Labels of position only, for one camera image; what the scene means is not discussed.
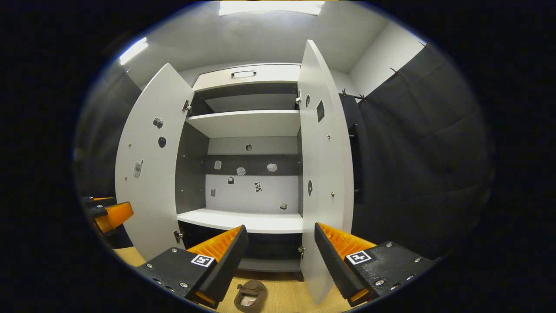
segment open cabinet door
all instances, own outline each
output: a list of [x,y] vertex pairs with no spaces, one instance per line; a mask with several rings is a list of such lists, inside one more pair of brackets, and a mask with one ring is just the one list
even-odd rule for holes
[[305,46],[298,88],[304,186],[301,271],[319,304],[333,281],[315,243],[315,222],[351,232],[354,188],[344,110],[332,74],[312,40]]
[[[181,246],[176,214],[176,157],[193,89],[167,63],[145,87],[123,127],[116,155],[116,200],[129,201],[133,216],[123,226],[145,260]],[[163,124],[153,125],[155,118]],[[159,144],[159,138],[165,142]]]

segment wooden floor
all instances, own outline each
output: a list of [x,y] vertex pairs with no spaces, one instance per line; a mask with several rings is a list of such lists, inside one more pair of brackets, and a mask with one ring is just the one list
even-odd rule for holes
[[[114,251],[129,265],[139,266],[145,263],[145,260],[134,247],[114,249]],[[222,313],[240,312],[234,305],[237,284],[244,284],[249,280],[262,282],[268,290],[261,313],[337,313],[351,309],[336,286],[332,287],[332,290],[321,304],[315,305],[305,283],[298,281],[292,273],[237,271],[230,282],[226,297],[216,311]]]

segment white cabinet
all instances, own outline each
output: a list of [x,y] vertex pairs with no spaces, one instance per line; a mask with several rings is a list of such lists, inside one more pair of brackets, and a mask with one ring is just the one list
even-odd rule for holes
[[[280,96],[262,103],[265,94]],[[256,97],[245,105],[234,98],[249,95]],[[211,108],[214,99],[219,99],[212,101],[217,110]],[[193,115],[186,118],[187,104]],[[152,125],[154,118],[163,120],[162,128]],[[193,137],[205,138],[203,155],[188,155],[197,147]],[[143,164],[137,178],[135,162]],[[180,171],[188,167],[198,172],[184,178]],[[194,179],[202,181],[184,191]],[[353,169],[340,97],[312,41],[300,65],[223,69],[200,75],[193,88],[166,64],[126,121],[115,180],[118,202],[130,201],[134,211],[124,226],[146,260],[176,245],[178,221],[221,230],[244,224],[252,234],[300,236],[305,250],[301,260],[294,247],[297,260],[284,263],[246,257],[242,268],[286,271],[300,264],[315,302],[330,291],[332,279],[314,242],[314,225],[350,232]],[[200,196],[202,204],[177,214],[178,202],[188,202],[186,191]]]

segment ceiling light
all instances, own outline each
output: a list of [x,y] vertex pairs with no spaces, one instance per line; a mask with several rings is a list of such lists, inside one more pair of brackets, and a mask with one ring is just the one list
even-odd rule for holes
[[133,46],[127,49],[127,51],[120,56],[120,64],[124,65],[125,63],[127,63],[127,61],[131,60],[131,58],[136,56],[139,52],[143,51],[146,47],[148,47],[147,37],[137,41],[136,43],[133,44]]
[[254,11],[292,11],[318,16],[324,1],[221,1],[219,15]]

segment wall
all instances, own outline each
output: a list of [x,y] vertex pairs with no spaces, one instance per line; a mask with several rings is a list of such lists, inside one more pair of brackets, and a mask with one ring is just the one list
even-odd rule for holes
[[411,60],[425,41],[390,21],[349,73],[357,94],[368,95]]
[[338,90],[339,94],[342,93],[342,89],[344,88],[346,90],[346,94],[348,95],[356,96],[359,94],[348,74],[333,71],[333,70],[330,70],[330,73],[332,74],[332,79],[336,84],[336,89]]

